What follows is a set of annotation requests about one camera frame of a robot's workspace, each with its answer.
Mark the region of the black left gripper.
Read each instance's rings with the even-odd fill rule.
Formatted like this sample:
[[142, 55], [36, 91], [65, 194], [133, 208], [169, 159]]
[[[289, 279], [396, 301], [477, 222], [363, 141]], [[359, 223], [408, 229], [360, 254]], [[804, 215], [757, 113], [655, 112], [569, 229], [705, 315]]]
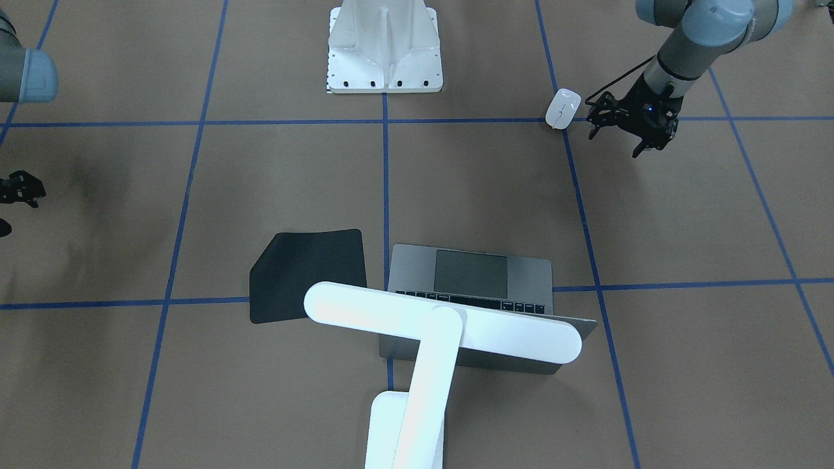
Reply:
[[588, 139], [593, 140], [602, 128], [617, 125], [640, 138], [631, 157], [643, 152], [664, 149], [675, 137], [680, 113], [680, 98], [673, 97], [675, 84], [665, 84], [655, 92], [647, 82], [635, 82], [625, 97], [616, 99], [611, 92], [597, 92], [586, 99], [586, 122], [592, 125]]

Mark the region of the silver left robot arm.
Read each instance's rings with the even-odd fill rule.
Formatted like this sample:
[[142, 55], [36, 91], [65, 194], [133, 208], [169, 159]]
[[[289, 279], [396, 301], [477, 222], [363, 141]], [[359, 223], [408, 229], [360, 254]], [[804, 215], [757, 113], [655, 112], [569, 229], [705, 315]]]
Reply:
[[640, 141], [632, 156], [674, 139], [685, 93], [718, 57], [772, 35], [789, 21], [792, 1], [637, 1], [640, 20], [668, 27], [658, 52], [639, 65], [623, 98], [603, 87], [586, 99], [590, 137], [617, 127]]

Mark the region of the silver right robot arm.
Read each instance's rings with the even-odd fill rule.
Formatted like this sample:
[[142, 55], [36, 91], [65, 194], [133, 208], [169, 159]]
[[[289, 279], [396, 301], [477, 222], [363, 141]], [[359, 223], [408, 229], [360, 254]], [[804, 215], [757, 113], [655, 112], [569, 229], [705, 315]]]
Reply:
[[[51, 103], [59, 93], [59, 72], [48, 53], [21, 44], [9, 15], [1, 11], [1, 102]], [[38, 208], [46, 196], [44, 184], [18, 170], [1, 179], [1, 203]]]

